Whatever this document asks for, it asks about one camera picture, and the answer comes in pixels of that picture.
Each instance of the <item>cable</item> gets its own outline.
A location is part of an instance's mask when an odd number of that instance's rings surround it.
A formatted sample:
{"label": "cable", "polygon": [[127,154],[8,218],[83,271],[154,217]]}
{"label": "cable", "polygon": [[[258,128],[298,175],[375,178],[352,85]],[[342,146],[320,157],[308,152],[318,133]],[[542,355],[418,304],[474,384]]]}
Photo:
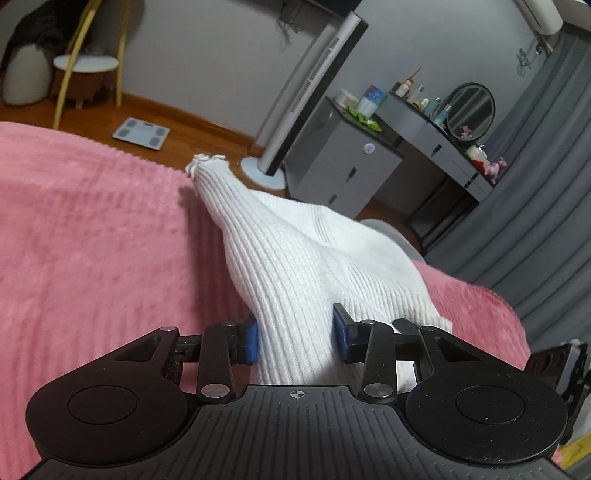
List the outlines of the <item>cable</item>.
{"label": "cable", "polygon": [[303,28],[297,23],[296,19],[301,12],[303,0],[299,0],[298,6],[292,10],[290,14],[286,14],[285,10],[289,7],[293,0],[282,0],[281,10],[279,11],[279,17],[277,18],[277,25],[284,32],[287,33],[291,30],[295,33],[300,33]]}

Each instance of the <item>pink blanket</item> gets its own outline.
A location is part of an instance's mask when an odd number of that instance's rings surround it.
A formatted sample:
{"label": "pink blanket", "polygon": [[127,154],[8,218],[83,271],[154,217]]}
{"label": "pink blanket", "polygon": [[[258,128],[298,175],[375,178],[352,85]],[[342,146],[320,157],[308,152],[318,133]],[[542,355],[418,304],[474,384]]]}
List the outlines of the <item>pink blanket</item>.
{"label": "pink blanket", "polygon": [[[248,314],[222,235],[182,172],[81,137],[0,123],[0,225],[4,480],[38,461],[24,416],[42,385],[161,325],[189,335]],[[501,299],[417,268],[457,336],[525,365],[523,329]]]}

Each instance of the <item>white stool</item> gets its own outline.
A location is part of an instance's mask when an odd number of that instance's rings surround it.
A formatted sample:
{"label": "white stool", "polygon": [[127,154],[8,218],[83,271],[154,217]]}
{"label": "white stool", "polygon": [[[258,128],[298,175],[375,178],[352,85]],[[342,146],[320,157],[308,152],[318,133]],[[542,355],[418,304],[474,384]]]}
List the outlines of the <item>white stool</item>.
{"label": "white stool", "polygon": [[[54,96],[59,94],[69,61],[69,55],[60,55],[53,60],[53,65],[57,69],[52,90]],[[101,89],[105,74],[115,70],[118,66],[119,61],[107,55],[78,55],[72,67],[72,76],[66,90],[66,98],[75,100],[76,108],[82,108],[84,100],[91,100]]]}

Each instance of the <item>air conditioner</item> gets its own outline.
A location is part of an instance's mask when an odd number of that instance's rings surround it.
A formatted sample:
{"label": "air conditioner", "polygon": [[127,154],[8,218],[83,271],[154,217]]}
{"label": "air conditioner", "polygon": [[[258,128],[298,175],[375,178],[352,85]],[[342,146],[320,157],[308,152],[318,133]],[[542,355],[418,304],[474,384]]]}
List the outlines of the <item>air conditioner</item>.
{"label": "air conditioner", "polygon": [[553,0],[516,0],[526,19],[536,32],[554,35],[564,24]]}

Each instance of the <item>bottle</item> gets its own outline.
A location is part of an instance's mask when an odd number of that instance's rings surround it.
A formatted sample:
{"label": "bottle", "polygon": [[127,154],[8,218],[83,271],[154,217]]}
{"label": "bottle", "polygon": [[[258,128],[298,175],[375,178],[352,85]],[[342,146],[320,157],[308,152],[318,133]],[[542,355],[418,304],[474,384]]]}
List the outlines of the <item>bottle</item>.
{"label": "bottle", "polygon": [[423,97],[423,90],[425,89],[424,86],[420,86],[419,88],[417,88],[413,93],[411,93],[408,96],[407,102],[410,103],[411,105],[414,104],[414,102],[420,102],[421,98]]}
{"label": "bottle", "polygon": [[451,110],[452,110],[452,106],[447,104],[446,107],[443,110],[441,110],[441,112],[439,112],[439,115],[433,121],[433,123],[435,123],[435,125],[437,125],[439,128],[443,129],[443,124],[445,123],[445,120],[449,116],[449,112]]}
{"label": "bottle", "polygon": [[413,85],[413,83],[414,83],[414,79],[409,78],[400,87],[398,87],[398,90],[396,90],[394,92],[394,95],[396,95],[397,97],[400,97],[400,98],[404,98],[406,96],[406,94],[410,91],[410,87]]}
{"label": "bottle", "polygon": [[400,97],[400,98],[404,98],[405,96],[408,95],[409,91],[410,91],[410,87],[413,85],[414,83],[414,76],[421,71],[423,67],[421,67],[420,69],[418,69],[416,72],[414,72],[410,77],[408,77],[408,79],[406,80],[406,82],[402,83],[398,89],[394,92],[394,95]]}
{"label": "bottle", "polygon": [[424,98],[421,103],[419,103],[417,105],[417,108],[419,109],[419,111],[424,112],[425,108],[427,108],[429,105],[429,99],[428,98]]}
{"label": "bottle", "polygon": [[431,100],[431,102],[429,103],[429,105],[427,105],[423,113],[426,117],[432,118],[433,114],[435,113],[435,110],[439,108],[439,105],[441,105],[441,98],[437,97],[435,98],[435,100]]}

